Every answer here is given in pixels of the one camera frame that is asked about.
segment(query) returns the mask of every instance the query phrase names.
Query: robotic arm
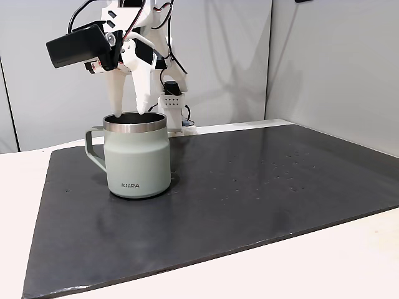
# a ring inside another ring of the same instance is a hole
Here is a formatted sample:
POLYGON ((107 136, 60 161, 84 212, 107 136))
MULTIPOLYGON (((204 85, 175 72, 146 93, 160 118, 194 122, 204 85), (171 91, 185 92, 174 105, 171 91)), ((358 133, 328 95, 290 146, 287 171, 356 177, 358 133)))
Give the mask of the robotic arm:
POLYGON ((151 83, 154 83, 160 93, 158 110, 167 117, 168 131, 181 132, 184 124, 182 109, 186 107, 185 92, 188 88, 187 73, 174 54, 169 36, 174 0, 159 8, 156 0, 109 1, 102 10, 101 21, 72 30, 76 15, 93 1, 86 1, 72 16, 66 36, 47 43, 54 67, 84 62, 90 73, 104 73, 116 117, 122 114, 123 86, 127 75, 133 78, 140 114, 149 109, 151 83), (160 12, 164 9, 169 11, 162 21, 160 12), (164 83, 165 75, 174 81, 164 83))

